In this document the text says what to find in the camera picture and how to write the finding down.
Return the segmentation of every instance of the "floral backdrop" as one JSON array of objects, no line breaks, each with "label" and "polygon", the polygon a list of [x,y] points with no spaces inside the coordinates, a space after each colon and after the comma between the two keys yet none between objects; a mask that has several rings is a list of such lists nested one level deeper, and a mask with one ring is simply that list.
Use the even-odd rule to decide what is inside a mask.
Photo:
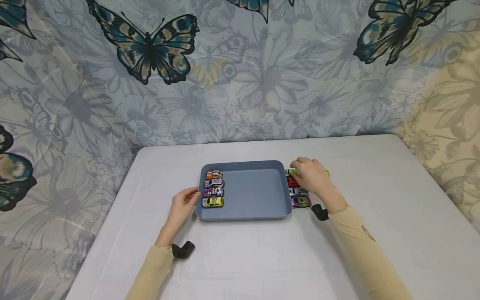
[{"label": "floral backdrop", "polygon": [[0,298],[65,298],[143,146],[395,133],[480,232],[479,70],[478,0],[0,0]]}]

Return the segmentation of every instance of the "plastic tray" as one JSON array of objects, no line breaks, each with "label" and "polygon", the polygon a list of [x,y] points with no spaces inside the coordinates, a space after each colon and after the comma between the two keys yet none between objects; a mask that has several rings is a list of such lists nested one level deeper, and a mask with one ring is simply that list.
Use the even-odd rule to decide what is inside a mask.
[{"label": "plastic tray", "polygon": [[195,213],[203,221],[283,219],[292,212],[287,178],[278,160],[205,165],[200,174],[201,193],[210,170],[223,172],[224,205],[205,209],[199,200]]}]

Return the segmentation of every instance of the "die-cast car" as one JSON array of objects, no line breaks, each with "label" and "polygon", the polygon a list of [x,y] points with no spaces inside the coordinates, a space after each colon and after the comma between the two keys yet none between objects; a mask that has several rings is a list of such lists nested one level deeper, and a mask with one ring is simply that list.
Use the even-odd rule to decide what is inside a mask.
[{"label": "die-cast car", "polygon": [[298,171],[297,169],[293,168],[293,169],[285,169],[285,176],[292,176],[292,173],[295,173],[297,175],[300,175],[300,171]]},{"label": "die-cast car", "polygon": [[289,188],[290,196],[308,196],[308,191],[304,188]]},{"label": "die-cast car", "polygon": [[207,172],[207,179],[222,178],[222,171],[213,170]]},{"label": "die-cast car", "polygon": [[211,187],[211,186],[219,186],[221,188],[223,188],[223,186],[225,185],[225,183],[223,182],[223,179],[210,179],[210,180],[207,180],[205,181],[205,187],[208,188],[208,187]]},{"label": "die-cast car", "polygon": [[202,206],[204,208],[211,208],[211,207],[221,208],[223,206],[223,198],[222,197],[204,198],[202,200]]},{"label": "die-cast car", "polygon": [[296,207],[310,207],[312,205],[312,201],[310,200],[310,197],[290,197],[292,200],[292,206],[293,208]]},{"label": "die-cast car", "polygon": [[204,189],[204,197],[223,197],[223,188],[214,186]]},{"label": "die-cast car", "polygon": [[299,183],[293,177],[287,177],[287,183],[289,188],[297,188],[299,187]]}]

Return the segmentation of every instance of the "black wrist strap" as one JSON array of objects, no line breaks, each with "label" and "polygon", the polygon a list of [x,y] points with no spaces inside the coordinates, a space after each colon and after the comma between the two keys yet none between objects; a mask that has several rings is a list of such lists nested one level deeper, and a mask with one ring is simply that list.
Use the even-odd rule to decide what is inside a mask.
[{"label": "black wrist strap", "polygon": [[191,241],[186,241],[183,247],[179,247],[176,244],[172,244],[172,253],[173,257],[185,259],[190,256],[190,254],[195,249],[195,245]]},{"label": "black wrist strap", "polygon": [[320,221],[328,220],[328,211],[327,209],[322,209],[320,204],[315,204],[310,209]]}]

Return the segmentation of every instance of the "beige sleeve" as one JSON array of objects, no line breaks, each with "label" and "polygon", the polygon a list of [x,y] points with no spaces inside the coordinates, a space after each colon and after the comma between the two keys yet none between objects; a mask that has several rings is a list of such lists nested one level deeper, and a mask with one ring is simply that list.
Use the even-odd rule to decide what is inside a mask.
[{"label": "beige sleeve", "polygon": [[125,300],[155,300],[160,286],[170,272],[172,261],[171,246],[150,247]]},{"label": "beige sleeve", "polygon": [[360,273],[372,300],[410,300],[394,266],[353,207],[328,215]]}]

